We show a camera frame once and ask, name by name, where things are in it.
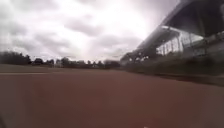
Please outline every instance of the red track surface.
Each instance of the red track surface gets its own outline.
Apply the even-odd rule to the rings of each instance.
[[[0,75],[8,128],[223,128],[224,88],[119,71]]]

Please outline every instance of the grandstand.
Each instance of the grandstand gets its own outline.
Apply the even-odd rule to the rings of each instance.
[[[223,0],[182,0],[135,51],[122,57],[121,63],[149,65],[207,54],[219,60],[213,53],[224,56],[223,17]]]

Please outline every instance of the sky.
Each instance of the sky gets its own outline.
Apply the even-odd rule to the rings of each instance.
[[[31,58],[119,59],[179,0],[0,0],[0,51]]]

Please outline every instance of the tree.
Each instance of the tree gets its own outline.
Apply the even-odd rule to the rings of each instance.
[[[103,63],[101,61],[98,61],[97,67],[98,68],[104,68],[104,65],[103,65]]]
[[[31,60],[30,60],[30,57],[28,55],[23,56],[22,53],[0,52],[0,63],[27,65],[27,64],[31,64]]]
[[[44,64],[44,61],[41,58],[36,58],[34,60],[34,64],[35,65],[43,65]]]
[[[67,57],[64,57],[64,58],[61,59],[61,63],[62,63],[63,67],[68,68],[69,64],[70,64],[70,60]]]

